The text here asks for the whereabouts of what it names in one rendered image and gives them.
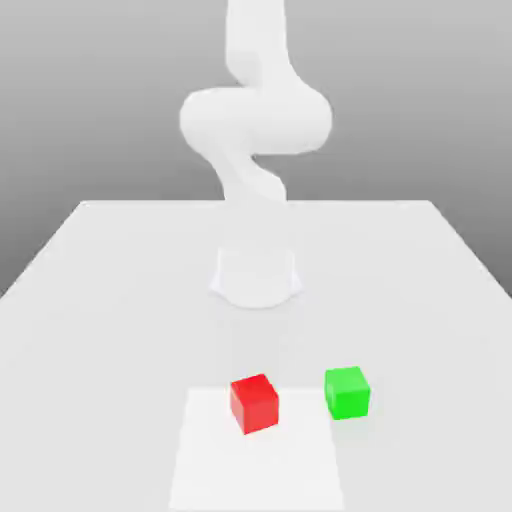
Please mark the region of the small red cube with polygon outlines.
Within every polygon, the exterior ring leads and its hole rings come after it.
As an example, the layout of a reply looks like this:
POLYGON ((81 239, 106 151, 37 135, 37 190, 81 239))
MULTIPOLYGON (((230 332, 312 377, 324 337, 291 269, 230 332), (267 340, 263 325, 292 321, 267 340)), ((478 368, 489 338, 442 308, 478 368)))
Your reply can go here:
POLYGON ((279 396, 265 374, 232 382, 230 408, 244 435, 279 421, 279 396))

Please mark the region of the small green cube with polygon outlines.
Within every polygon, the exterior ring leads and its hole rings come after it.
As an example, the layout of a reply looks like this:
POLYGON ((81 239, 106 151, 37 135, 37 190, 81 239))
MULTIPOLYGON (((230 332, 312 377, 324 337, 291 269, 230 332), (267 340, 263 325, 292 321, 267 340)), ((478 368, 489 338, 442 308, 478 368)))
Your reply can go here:
POLYGON ((368 415, 371 388, 359 366, 327 369, 324 394, 334 420, 368 415))

